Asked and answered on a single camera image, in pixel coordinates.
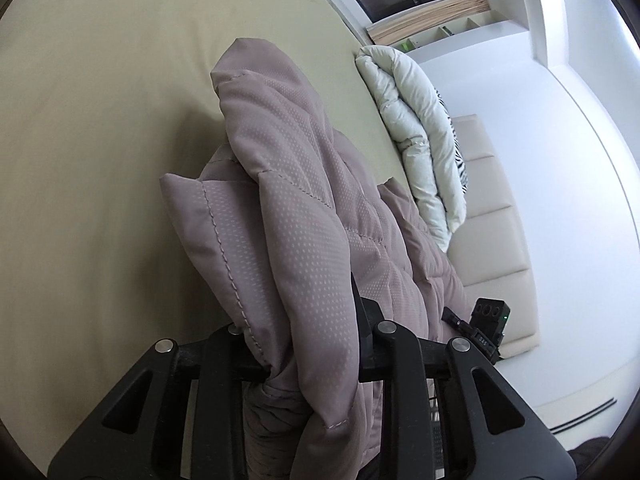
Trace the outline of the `mauve hooded down coat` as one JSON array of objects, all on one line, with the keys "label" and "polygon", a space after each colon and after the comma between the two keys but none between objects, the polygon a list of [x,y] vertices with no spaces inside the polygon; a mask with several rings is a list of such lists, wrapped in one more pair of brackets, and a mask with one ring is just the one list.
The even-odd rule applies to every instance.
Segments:
[{"label": "mauve hooded down coat", "polygon": [[378,454],[383,390],[358,379],[355,297],[445,342],[471,305],[418,207],[378,183],[304,73],[242,38],[212,73],[227,142],[160,188],[191,262],[266,379],[244,394],[253,479],[352,479]]}]

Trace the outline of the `beige padded headboard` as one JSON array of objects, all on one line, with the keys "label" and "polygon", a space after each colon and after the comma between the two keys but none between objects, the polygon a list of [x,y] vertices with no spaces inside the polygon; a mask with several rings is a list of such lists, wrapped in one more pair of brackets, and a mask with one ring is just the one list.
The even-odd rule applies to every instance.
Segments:
[{"label": "beige padded headboard", "polygon": [[540,343],[537,291],[525,234],[510,184],[486,128],[476,115],[454,118],[469,177],[466,220],[448,258],[470,304],[503,300],[511,309],[500,353],[505,359]]}]

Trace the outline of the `zebra striped pillow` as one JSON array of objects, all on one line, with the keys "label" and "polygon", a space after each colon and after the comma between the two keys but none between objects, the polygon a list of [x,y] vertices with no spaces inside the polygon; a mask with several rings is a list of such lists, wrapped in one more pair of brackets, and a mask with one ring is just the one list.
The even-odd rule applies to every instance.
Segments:
[{"label": "zebra striped pillow", "polygon": [[459,175],[461,188],[462,188],[462,193],[466,194],[466,192],[468,192],[469,176],[468,176],[468,172],[466,171],[465,160],[463,158],[462,151],[460,150],[457,131],[456,131],[456,128],[454,128],[454,122],[452,121],[452,118],[449,114],[448,108],[446,107],[444,99],[442,98],[438,90],[435,90],[435,93],[436,93],[439,105],[442,108],[442,111],[445,113],[446,118],[449,122],[452,140],[454,140],[454,161],[456,162],[458,175]]}]

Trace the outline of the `folded white duvet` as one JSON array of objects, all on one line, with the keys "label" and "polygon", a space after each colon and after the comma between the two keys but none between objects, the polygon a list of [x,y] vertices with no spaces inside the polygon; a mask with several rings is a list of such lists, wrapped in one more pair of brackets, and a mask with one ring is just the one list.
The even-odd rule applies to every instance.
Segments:
[{"label": "folded white duvet", "polygon": [[355,63],[398,149],[419,214],[446,252],[466,220],[466,194],[437,89],[415,60],[392,47],[363,47]]}]

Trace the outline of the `right beige curtain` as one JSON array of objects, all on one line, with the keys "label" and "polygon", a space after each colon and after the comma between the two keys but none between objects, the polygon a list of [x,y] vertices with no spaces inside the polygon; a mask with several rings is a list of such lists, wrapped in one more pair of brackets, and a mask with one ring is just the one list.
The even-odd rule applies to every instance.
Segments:
[{"label": "right beige curtain", "polygon": [[373,23],[367,34],[374,44],[391,46],[424,30],[489,10],[489,0],[434,0]]}]

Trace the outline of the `beige bed sheet mattress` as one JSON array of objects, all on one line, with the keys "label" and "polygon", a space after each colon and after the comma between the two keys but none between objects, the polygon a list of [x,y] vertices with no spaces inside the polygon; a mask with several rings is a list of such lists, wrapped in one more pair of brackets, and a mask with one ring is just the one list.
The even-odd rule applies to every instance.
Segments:
[{"label": "beige bed sheet mattress", "polygon": [[224,324],[160,178],[224,142],[210,73],[284,51],[376,180],[404,172],[326,0],[13,0],[1,19],[1,418],[40,468],[163,337]]}]

